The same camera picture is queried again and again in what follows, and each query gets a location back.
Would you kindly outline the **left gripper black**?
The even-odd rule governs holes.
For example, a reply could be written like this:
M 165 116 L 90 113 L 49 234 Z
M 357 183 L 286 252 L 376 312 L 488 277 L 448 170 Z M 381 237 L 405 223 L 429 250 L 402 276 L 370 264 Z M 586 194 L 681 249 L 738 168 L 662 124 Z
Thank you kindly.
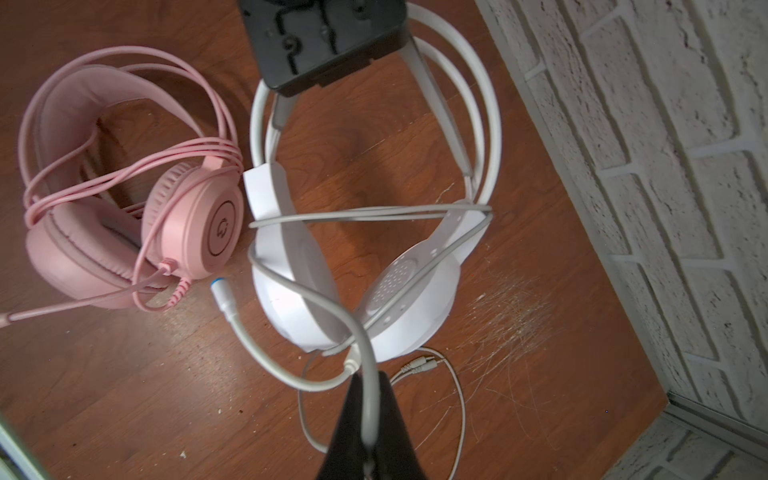
M 241 0 L 238 7 L 267 87 L 293 97 L 400 50 L 404 1 Z

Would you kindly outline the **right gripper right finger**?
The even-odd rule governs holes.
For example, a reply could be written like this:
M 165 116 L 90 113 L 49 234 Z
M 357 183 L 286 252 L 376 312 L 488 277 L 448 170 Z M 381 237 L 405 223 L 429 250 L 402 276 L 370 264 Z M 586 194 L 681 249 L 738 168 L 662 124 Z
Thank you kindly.
M 380 415 L 377 437 L 377 478 L 384 480 L 425 480 L 401 415 L 392 385 L 379 371 Z

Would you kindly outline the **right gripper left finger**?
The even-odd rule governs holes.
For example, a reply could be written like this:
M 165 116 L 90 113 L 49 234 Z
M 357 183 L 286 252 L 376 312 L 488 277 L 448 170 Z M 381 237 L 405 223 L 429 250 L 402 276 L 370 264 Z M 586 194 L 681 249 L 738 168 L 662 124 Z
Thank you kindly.
M 365 446 L 361 440 L 362 380 L 354 374 L 317 480 L 362 480 L 365 478 Z

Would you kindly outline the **white headphones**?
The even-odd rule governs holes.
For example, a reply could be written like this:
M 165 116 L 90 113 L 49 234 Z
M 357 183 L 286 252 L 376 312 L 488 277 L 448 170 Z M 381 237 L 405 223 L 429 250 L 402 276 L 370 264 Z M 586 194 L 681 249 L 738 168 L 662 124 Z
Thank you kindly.
M 465 186 L 451 204 L 375 206 L 299 214 L 287 177 L 276 161 L 281 123 L 293 107 L 287 97 L 256 90 L 249 138 L 253 167 L 245 174 L 255 237 L 248 256 L 261 307 L 272 327 L 307 352 L 346 352 L 360 361 L 368 341 L 378 361 L 420 348 L 443 325 L 456 295 L 462 263 L 492 217 L 489 199 L 501 166 L 501 114 L 489 74 L 468 41 L 434 12 L 409 4 L 407 14 L 445 38 L 461 55 L 479 87 L 473 94 L 453 63 L 413 38 L 401 55 L 438 119 Z M 400 254 L 371 284 L 354 310 L 345 309 L 315 238 L 312 222 L 372 223 L 371 240 L 383 245 L 388 222 L 437 221 L 434 232 Z

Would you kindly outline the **pink headphones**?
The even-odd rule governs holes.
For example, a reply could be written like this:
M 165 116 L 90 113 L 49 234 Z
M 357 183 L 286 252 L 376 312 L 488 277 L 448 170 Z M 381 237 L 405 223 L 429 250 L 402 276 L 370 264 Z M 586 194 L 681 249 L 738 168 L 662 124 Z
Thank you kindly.
M 82 156 L 99 118 L 140 100 L 176 117 L 192 137 L 85 178 Z M 164 290 L 172 308 L 237 244 L 244 156 L 234 117 L 198 70 L 165 51 L 112 46 L 60 67 L 24 112 L 17 158 L 27 253 L 66 301 L 5 313 L 3 326 L 86 306 L 148 312 Z

